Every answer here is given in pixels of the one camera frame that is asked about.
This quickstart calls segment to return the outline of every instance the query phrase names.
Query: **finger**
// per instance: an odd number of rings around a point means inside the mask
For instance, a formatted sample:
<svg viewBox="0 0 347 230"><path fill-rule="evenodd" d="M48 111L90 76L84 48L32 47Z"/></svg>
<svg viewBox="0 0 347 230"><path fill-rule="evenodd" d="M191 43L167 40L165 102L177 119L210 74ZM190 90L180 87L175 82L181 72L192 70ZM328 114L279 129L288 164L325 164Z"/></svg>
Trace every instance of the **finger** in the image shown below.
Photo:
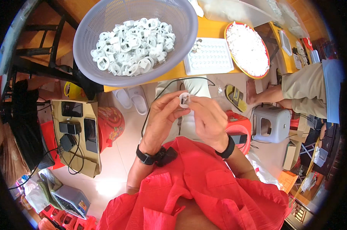
<svg viewBox="0 0 347 230"><path fill-rule="evenodd" d="M194 121L195 121L195 132L197 133L197 135L200 136L200 134L205 133L204 122L197 113L194 113Z"/></svg>
<svg viewBox="0 0 347 230"><path fill-rule="evenodd" d="M177 110L171 113L167 119L171 121L172 123L179 117L185 116L190 113L190 109L184 109L184 110Z"/></svg>
<svg viewBox="0 0 347 230"><path fill-rule="evenodd" d="M199 117L204 122L204 124L209 124L216 121L209 109L205 108L199 103L191 102L189 104L189 108L194 110L195 116Z"/></svg>
<svg viewBox="0 0 347 230"><path fill-rule="evenodd" d="M173 113L177 106L180 104L179 97L174 97L163 109L159 112L162 118L167 118L171 113Z"/></svg>
<svg viewBox="0 0 347 230"><path fill-rule="evenodd" d="M196 96L191 97L190 99L192 102L199 103L203 107L208 108L217 121L221 121L222 119L227 120L226 113L223 112L219 104L214 99L207 98L207 97L196 97Z"/></svg>
<svg viewBox="0 0 347 230"><path fill-rule="evenodd" d="M158 98L153 103L155 103L157 105L166 105L173 98L178 97L180 94L185 93L185 92L187 92L187 90L181 90L181 91L176 91L173 93L164 94L162 97Z"/></svg>

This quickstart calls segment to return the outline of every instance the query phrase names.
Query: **yellow plastic bag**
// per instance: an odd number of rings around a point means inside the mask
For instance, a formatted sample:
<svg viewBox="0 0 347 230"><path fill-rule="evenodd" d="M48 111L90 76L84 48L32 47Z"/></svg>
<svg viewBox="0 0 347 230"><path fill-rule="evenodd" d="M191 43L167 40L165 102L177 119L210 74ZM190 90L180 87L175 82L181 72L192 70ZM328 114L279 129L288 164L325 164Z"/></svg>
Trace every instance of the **yellow plastic bag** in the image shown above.
<svg viewBox="0 0 347 230"><path fill-rule="evenodd" d="M74 83L71 83L68 81L66 82L66 84L63 88L63 93L70 100L80 100L80 101L84 101L84 102L88 101L87 95L85 95L84 90L82 88L80 88L79 86L75 85Z"/></svg>

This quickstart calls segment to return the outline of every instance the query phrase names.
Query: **cardboard box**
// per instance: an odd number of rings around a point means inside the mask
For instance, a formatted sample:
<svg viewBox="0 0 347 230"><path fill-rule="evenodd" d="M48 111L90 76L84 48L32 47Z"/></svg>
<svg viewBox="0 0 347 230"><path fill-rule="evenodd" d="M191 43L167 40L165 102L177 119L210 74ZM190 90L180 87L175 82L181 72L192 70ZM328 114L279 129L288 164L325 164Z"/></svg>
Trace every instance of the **cardboard box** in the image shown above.
<svg viewBox="0 0 347 230"><path fill-rule="evenodd" d="M83 104L83 116L82 117L64 117L62 116L62 102L77 102ZM79 122L81 125L81 133L80 133L80 142L79 142L79 150L77 150L77 145L75 145L70 151L72 152L66 152L62 151L60 160L61 163L64 165L68 165L71 158L73 157L74 153L75 157L70 163L70 168L74 169L75 171L79 171L82 168L83 165L83 159L84 159L84 166L83 169L80 171L80 173L94 178L96 175L101 173L102 170L102 164L101 159L99 157L99 146L97 146L98 153L94 153L92 151L88 151L86 149L85 145L85 133L84 133L84 118L90 118L95 120L95 127L96 127L96 142L97 145L99 143L98 138L98 102L96 101L88 101L88 102L82 102L82 101L76 101L76 100L52 100L52 113L53 113L53 122L55 127L55 134L56 134L56 140L57 144L60 145L60 139L64 135L64 133L60 132L59 129L59 122L62 121L70 121L70 122ZM78 143L78 135L75 135L76 143Z"/></svg>
<svg viewBox="0 0 347 230"><path fill-rule="evenodd" d="M286 147L285 158L283 159L283 169L291 170L297 163L301 150L301 142L291 140Z"/></svg>
<svg viewBox="0 0 347 230"><path fill-rule="evenodd" d="M295 184L298 176L290 171L282 171L278 177L279 190L285 191L287 194Z"/></svg>
<svg viewBox="0 0 347 230"><path fill-rule="evenodd" d="M289 138L290 140L305 143L310 132L310 126L308 125L308 120L305 117L295 115L295 119L297 119L297 117L300 117L299 126L297 127L297 130L290 129Z"/></svg>

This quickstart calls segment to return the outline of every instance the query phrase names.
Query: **red shirt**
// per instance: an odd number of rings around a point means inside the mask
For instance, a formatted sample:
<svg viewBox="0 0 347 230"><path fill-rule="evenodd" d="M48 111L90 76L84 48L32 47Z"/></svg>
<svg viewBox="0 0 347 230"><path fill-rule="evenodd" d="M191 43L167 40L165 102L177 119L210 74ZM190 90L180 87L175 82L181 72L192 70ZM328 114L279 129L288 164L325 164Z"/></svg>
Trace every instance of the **red shirt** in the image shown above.
<svg viewBox="0 0 347 230"><path fill-rule="evenodd" d="M170 229L185 207L177 199L195 199L220 229L280 229L289 199L273 184L235 178L213 148L180 136L163 145L178 157L153 172L134 195L111 200L97 229Z"/></svg>

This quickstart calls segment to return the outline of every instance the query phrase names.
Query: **white slippers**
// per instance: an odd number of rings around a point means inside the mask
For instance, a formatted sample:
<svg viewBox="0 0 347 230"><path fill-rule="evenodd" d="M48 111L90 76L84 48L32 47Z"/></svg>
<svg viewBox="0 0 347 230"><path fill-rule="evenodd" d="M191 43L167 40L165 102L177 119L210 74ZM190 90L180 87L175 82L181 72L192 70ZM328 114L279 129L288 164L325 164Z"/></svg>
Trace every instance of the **white slippers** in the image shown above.
<svg viewBox="0 0 347 230"><path fill-rule="evenodd" d="M114 90L113 94L125 109L131 108L134 104L136 111L140 115L148 113L147 100L140 85L128 88L127 91L125 89Z"/></svg>
<svg viewBox="0 0 347 230"><path fill-rule="evenodd" d="M133 103L127 95L125 89L114 90L112 92L119 101L119 103L122 105L122 107L124 107L125 109L129 109L133 106Z"/></svg>
<svg viewBox="0 0 347 230"><path fill-rule="evenodd" d="M145 115L148 113L148 104L145 98L143 88L138 85L133 88L127 89L127 93L130 97L130 100L135 105L136 111L140 115Z"/></svg>

